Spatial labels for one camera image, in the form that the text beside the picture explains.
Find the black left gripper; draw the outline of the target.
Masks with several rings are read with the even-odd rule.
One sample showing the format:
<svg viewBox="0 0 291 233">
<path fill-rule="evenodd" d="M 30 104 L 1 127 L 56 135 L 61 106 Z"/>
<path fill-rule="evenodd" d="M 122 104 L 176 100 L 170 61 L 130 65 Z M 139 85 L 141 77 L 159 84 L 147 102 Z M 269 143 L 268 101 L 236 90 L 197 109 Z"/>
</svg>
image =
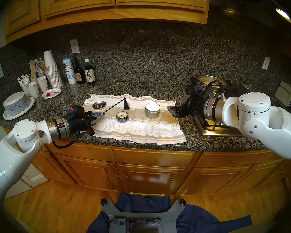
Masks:
<svg viewBox="0 0 291 233">
<path fill-rule="evenodd" d="M 92 128 L 97 122 L 105 116 L 102 112 L 85 112 L 81 116 L 76 113 L 69 113 L 69 134 L 86 131 L 89 135 L 94 135 L 95 130 Z"/>
</svg>

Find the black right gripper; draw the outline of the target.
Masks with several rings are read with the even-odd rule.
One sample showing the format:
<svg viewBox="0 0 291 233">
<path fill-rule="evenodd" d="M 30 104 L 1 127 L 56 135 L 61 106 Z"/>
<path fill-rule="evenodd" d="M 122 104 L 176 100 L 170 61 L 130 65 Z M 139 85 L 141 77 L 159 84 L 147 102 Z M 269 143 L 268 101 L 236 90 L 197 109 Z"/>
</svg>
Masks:
<svg viewBox="0 0 291 233">
<path fill-rule="evenodd" d="M 178 106 L 167 106 L 167 109 L 171 111 L 171 114 L 175 118 L 184 118 L 186 116 L 204 116 L 204 103 L 206 99 L 198 96 L 183 96 L 181 100 L 184 101 Z"/>
</svg>

